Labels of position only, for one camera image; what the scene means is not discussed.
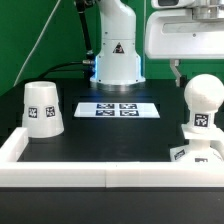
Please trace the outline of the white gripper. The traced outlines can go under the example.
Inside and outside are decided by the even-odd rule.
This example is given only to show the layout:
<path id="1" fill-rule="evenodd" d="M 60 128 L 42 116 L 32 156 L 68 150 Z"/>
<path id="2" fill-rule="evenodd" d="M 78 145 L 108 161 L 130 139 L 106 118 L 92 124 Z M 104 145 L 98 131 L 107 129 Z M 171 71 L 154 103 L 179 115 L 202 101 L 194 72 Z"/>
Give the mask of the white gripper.
<path id="1" fill-rule="evenodd" d="M 147 21 L 145 53 L 152 59 L 171 59 L 180 87 L 179 59 L 224 59 L 224 20 L 196 21 L 190 9 L 156 11 Z"/>

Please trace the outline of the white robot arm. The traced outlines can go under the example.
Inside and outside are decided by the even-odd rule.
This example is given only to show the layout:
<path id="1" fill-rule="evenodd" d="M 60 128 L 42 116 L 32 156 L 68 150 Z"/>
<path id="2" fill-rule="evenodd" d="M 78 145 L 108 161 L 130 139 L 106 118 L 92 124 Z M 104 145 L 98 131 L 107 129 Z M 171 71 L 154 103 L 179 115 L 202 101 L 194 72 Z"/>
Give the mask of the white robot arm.
<path id="1" fill-rule="evenodd" d="M 97 0 L 101 18 L 101 50 L 91 85 L 125 91 L 145 82 L 136 52 L 136 15 L 121 0 Z M 224 59 L 224 0 L 151 0 L 144 52 L 167 59 L 176 77 L 182 59 Z"/>

